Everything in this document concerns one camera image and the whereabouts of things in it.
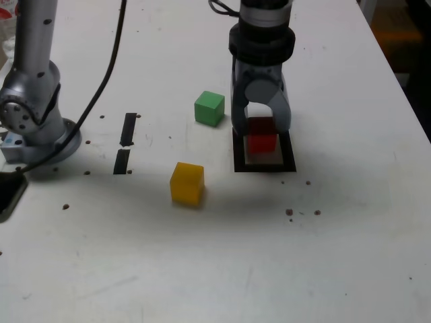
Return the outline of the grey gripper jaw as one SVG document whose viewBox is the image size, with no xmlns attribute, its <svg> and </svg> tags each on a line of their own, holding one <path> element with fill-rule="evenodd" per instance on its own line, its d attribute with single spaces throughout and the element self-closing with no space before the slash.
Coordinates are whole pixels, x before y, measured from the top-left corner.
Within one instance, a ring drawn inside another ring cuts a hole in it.
<svg viewBox="0 0 431 323">
<path fill-rule="evenodd" d="M 246 89 L 245 96 L 249 102 L 260 103 L 269 107 L 278 132 L 287 132 L 291 125 L 291 110 L 287 95 L 281 87 L 269 79 L 255 79 Z"/>
</svg>

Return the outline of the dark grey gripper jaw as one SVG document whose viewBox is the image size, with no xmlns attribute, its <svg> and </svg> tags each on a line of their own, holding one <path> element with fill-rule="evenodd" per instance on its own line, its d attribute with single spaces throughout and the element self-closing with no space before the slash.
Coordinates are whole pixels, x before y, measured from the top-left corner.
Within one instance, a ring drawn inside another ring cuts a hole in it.
<svg viewBox="0 0 431 323">
<path fill-rule="evenodd" d="M 231 84 L 231 121 L 233 129 L 238 136 L 248 134 L 248 121 L 245 109 L 249 100 L 246 98 L 245 89 L 250 83 L 248 71 L 243 71 L 243 64 L 238 60 L 232 61 Z"/>
</svg>

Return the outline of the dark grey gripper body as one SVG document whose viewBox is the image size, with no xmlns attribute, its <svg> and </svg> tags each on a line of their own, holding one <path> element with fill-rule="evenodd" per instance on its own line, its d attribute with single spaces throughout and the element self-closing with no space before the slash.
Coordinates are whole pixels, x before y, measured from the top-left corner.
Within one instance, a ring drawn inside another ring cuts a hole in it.
<svg viewBox="0 0 431 323">
<path fill-rule="evenodd" d="M 283 75 L 283 65 L 256 66 L 244 63 L 238 59 L 234 60 L 234 82 L 241 79 L 242 75 L 249 72 L 252 76 L 264 75 L 272 78 L 281 89 L 285 88 L 285 79 Z"/>
</svg>

